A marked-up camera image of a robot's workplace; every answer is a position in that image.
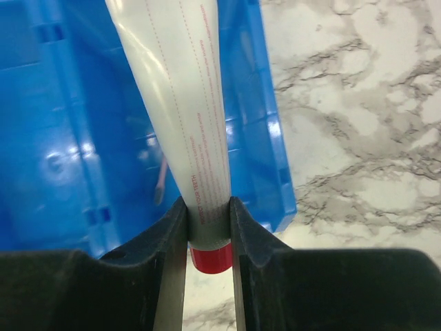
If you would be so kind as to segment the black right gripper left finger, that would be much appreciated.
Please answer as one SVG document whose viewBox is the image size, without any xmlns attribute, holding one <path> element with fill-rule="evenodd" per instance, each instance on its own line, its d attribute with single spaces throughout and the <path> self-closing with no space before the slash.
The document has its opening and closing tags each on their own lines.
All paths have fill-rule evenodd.
<svg viewBox="0 0 441 331">
<path fill-rule="evenodd" d="M 1 255 L 2 330 L 180 330 L 187 208 L 95 259 L 81 250 Z"/>
</svg>

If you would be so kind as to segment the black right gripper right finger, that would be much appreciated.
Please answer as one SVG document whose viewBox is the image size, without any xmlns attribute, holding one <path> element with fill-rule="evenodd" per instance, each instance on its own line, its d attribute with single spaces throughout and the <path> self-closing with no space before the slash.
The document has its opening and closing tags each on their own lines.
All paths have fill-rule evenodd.
<svg viewBox="0 0 441 331">
<path fill-rule="evenodd" d="M 440 269 L 412 249 L 290 248 L 230 200 L 239 330 L 439 330 Z"/>
</svg>

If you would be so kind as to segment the blue plastic divided bin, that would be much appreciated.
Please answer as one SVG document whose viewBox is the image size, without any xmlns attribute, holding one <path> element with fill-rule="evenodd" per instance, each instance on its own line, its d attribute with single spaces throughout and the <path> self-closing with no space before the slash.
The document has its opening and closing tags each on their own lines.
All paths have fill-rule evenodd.
<svg viewBox="0 0 441 331">
<path fill-rule="evenodd" d="M 232 192 L 269 231 L 296 199 L 257 1 L 220 1 Z M 93 257 L 159 220 L 179 195 L 103 1 L 1 2 L 1 249 Z"/>
</svg>

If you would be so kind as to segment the toothpaste tube red cap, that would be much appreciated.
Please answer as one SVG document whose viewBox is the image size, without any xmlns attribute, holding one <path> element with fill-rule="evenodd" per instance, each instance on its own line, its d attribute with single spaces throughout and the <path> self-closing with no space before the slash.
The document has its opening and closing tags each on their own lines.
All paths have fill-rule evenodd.
<svg viewBox="0 0 441 331">
<path fill-rule="evenodd" d="M 232 195 L 216 1 L 108 1 L 159 145 L 188 209 L 192 261 L 232 266 Z"/>
</svg>

